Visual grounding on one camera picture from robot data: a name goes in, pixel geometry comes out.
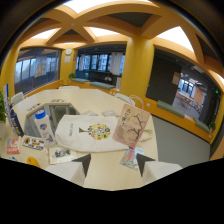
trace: poster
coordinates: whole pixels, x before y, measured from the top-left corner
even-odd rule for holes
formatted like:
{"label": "poster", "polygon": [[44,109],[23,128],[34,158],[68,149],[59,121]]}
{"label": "poster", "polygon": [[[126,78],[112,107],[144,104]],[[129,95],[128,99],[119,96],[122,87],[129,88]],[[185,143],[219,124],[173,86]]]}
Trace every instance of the poster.
{"label": "poster", "polygon": [[179,81],[180,81],[180,73],[174,72],[172,83],[175,85],[179,85]]}

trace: yellow pillar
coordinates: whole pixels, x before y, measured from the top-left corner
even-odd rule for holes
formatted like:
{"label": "yellow pillar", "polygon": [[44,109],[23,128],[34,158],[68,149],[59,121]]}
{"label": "yellow pillar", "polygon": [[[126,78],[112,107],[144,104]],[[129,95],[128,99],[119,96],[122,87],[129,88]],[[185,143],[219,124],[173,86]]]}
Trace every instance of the yellow pillar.
{"label": "yellow pillar", "polygon": [[14,75],[15,75],[15,66],[17,58],[20,51],[20,45],[15,44],[7,55],[1,75],[0,75],[0,89],[3,89],[3,86],[8,83],[9,85],[9,99],[15,95],[15,84],[14,84]]}
{"label": "yellow pillar", "polygon": [[65,50],[62,51],[61,55],[61,68],[60,68],[60,80],[64,81],[64,85],[69,85],[69,79],[68,76],[71,73],[75,73],[76,69],[76,60],[74,61],[74,54],[77,55],[78,51],[76,49],[72,50],[72,53],[70,55],[70,62],[65,63]]}
{"label": "yellow pillar", "polygon": [[154,58],[152,40],[130,37],[127,43],[120,93],[144,98],[148,88]]}

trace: chair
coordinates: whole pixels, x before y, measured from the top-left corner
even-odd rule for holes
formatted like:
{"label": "chair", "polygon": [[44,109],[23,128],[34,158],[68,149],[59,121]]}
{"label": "chair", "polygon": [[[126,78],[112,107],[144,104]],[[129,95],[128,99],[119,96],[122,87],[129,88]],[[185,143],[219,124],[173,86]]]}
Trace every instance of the chair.
{"label": "chair", "polygon": [[11,103],[13,103],[13,106],[15,106],[17,103],[23,100],[24,100],[23,92],[19,92],[11,98]]}
{"label": "chair", "polygon": [[80,89],[79,86],[60,86],[58,89]]}
{"label": "chair", "polygon": [[[125,95],[120,94],[120,93],[116,93],[115,97],[117,97],[117,98],[119,98],[121,100],[124,100],[127,103],[130,103],[130,99],[129,99],[128,96],[125,96]],[[132,106],[135,106],[135,101],[131,99],[131,102],[132,102]]]}

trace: paper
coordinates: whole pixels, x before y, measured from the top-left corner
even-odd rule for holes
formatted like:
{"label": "paper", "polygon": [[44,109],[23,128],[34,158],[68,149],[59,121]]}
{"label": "paper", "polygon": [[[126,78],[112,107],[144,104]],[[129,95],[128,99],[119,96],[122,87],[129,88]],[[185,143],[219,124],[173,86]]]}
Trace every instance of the paper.
{"label": "paper", "polygon": [[31,149],[44,150],[44,141],[42,139],[27,137],[23,141],[23,146]]}
{"label": "paper", "polygon": [[53,99],[51,100],[51,103],[65,103],[66,100],[63,100],[63,99]]}
{"label": "paper", "polygon": [[174,72],[172,83],[178,85],[180,81],[180,73]]}
{"label": "paper", "polygon": [[36,107],[38,107],[40,105],[41,105],[41,103],[37,103],[37,104],[33,105],[32,107],[28,108],[27,110],[31,111],[31,110],[35,109]]}
{"label": "paper", "polygon": [[102,112],[104,117],[108,117],[108,116],[115,116],[115,117],[119,117],[119,114],[116,113],[114,110],[106,110]]}
{"label": "paper", "polygon": [[129,148],[128,150],[126,150],[120,164],[131,169],[139,170],[138,162],[136,159],[137,153],[144,155],[144,150],[138,147],[135,147],[135,149]]}
{"label": "paper", "polygon": [[20,153],[20,141],[21,137],[9,138],[7,141],[7,154],[19,154]]}
{"label": "paper", "polygon": [[66,148],[54,146],[50,147],[48,151],[50,164],[71,162],[72,160],[77,159],[76,152],[70,151]]}
{"label": "paper", "polygon": [[71,55],[66,55],[65,56],[65,63],[70,63],[71,60]]}
{"label": "paper", "polygon": [[84,113],[82,113],[81,115],[86,115],[86,116],[98,116],[97,113],[92,112],[91,110],[88,110]]}
{"label": "paper", "polygon": [[112,138],[131,148],[135,148],[148,122],[150,113],[125,104]]}

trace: white table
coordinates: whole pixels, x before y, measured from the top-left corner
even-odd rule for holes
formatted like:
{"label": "white table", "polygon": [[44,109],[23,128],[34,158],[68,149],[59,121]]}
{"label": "white table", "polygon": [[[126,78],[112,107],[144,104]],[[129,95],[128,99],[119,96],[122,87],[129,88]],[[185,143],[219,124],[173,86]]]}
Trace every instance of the white table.
{"label": "white table", "polygon": [[[92,110],[98,115],[105,110],[115,110],[121,113],[124,101],[104,93],[97,89],[56,89],[44,90],[40,93],[32,95],[28,99],[23,100],[13,107],[18,115],[19,121],[24,129],[26,117],[34,113],[28,112],[27,109],[36,103],[41,103],[35,111],[43,107],[44,104],[51,105],[52,99],[66,99],[78,111],[84,113]],[[158,160],[156,135],[152,117],[150,116],[147,123],[153,131],[153,138],[145,142],[138,142],[137,147],[144,150],[144,155]],[[13,137],[12,131],[7,123],[7,136],[2,142],[0,154],[2,158],[8,159],[10,155],[6,153],[6,142],[8,138]],[[91,162],[88,174],[84,183],[85,188],[102,189],[102,190],[123,190],[131,188],[139,188],[144,186],[140,172],[120,165],[120,161],[125,150],[105,153],[91,153]],[[78,157],[89,154],[77,152]],[[27,163],[27,157],[34,157],[42,169],[49,166],[47,149],[43,152],[21,146],[21,153],[14,157],[22,163]]]}

